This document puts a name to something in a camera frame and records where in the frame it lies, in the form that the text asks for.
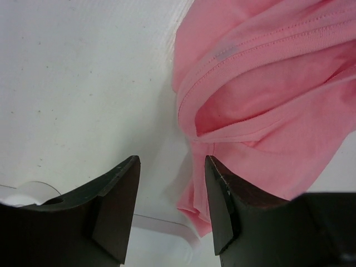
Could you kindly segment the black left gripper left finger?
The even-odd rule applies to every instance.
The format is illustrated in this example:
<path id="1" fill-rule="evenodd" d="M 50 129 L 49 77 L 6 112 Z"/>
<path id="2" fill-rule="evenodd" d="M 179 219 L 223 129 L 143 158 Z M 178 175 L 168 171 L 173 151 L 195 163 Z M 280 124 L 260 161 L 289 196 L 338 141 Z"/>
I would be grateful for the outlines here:
<path id="1" fill-rule="evenodd" d="M 1 205 L 1 265 L 123 265 L 140 168 L 140 158 L 130 156 L 42 205 Z"/>

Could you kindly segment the pink t shirt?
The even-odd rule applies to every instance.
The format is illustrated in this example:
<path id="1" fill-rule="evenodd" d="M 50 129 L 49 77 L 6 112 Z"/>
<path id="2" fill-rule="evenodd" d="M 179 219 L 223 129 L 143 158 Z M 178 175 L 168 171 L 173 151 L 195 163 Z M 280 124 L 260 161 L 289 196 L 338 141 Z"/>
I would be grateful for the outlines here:
<path id="1" fill-rule="evenodd" d="M 193 162 L 177 208 L 200 236 L 211 231 L 207 155 L 293 199 L 355 131 L 355 2 L 194 1 L 173 89 Z"/>

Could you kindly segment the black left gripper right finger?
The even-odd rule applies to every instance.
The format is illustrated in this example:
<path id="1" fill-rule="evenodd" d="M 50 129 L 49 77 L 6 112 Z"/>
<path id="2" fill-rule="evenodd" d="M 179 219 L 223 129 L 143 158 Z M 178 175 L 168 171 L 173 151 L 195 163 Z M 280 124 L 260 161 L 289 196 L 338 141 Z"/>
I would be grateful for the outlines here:
<path id="1" fill-rule="evenodd" d="M 205 159 L 214 252 L 222 266 L 354 266 L 355 193 L 287 201 Z"/>

